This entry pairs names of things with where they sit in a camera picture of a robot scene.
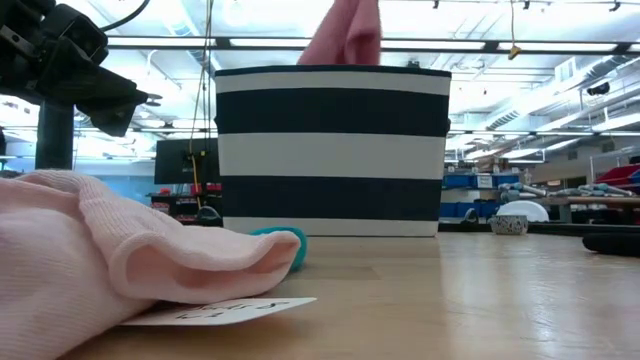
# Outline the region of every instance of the teal ball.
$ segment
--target teal ball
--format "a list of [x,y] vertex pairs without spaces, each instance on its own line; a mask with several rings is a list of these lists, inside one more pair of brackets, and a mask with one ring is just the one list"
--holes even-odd
[[298,239],[300,239],[300,249],[298,249],[296,258],[293,260],[291,269],[289,269],[289,271],[293,272],[300,270],[302,264],[304,263],[304,259],[307,257],[307,236],[304,234],[304,232],[302,232],[302,230],[293,227],[276,226],[253,231],[251,235],[265,235],[271,234],[272,232],[276,231],[289,231],[294,233],[298,237]]

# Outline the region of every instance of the navy stripe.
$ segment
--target navy stripe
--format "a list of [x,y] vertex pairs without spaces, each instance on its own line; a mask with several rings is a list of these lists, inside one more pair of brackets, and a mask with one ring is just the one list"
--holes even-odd
[[223,176],[230,217],[437,221],[440,180]]
[[414,74],[429,75],[451,78],[448,71],[407,68],[396,66],[371,66],[371,65],[280,65],[280,66],[258,66],[241,69],[226,69],[216,71],[218,76],[233,76],[245,74],[265,74],[265,73],[298,73],[298,72],[321,72],[321,71],[348,71],[348,72],[370,72],[386,74]]
[[449,97],[371,89],[270,89],[217,95],[219,134],[357,133],[445,137]]

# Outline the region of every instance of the table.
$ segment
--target table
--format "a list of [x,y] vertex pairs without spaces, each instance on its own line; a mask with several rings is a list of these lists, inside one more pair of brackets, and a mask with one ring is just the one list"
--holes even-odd
[[541,205],[557,205],[560,210],[560,221],[567,224],[572,222],[572,204],[620,206],[627,212],[630,223],[633,223],[633,209],[640,207],[640,197],[558,196],[533,199],[533,201]]
[[306,296],[244,324],[114,328],[64,359],[640,358],[640,260],[579,238],[312,238],[267,295]]

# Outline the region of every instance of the striped bin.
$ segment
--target striped bin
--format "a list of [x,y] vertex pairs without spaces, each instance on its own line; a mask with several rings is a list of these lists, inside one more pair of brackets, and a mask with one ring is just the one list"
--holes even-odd
[[384,66],[216,72],[225,228],[434,236],[450,82]]

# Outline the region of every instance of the paper tag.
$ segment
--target paper tag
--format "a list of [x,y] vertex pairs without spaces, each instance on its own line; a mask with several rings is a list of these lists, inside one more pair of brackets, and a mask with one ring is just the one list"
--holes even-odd
[[478,178],[478,189],[493,188],[493,179],[491,178],[491,175],[479,175],[477,178]]
[[316,300],[316,298],[239,299],[211,305],[188,305],[141,315],[121,325],[229,325],[257,319]]

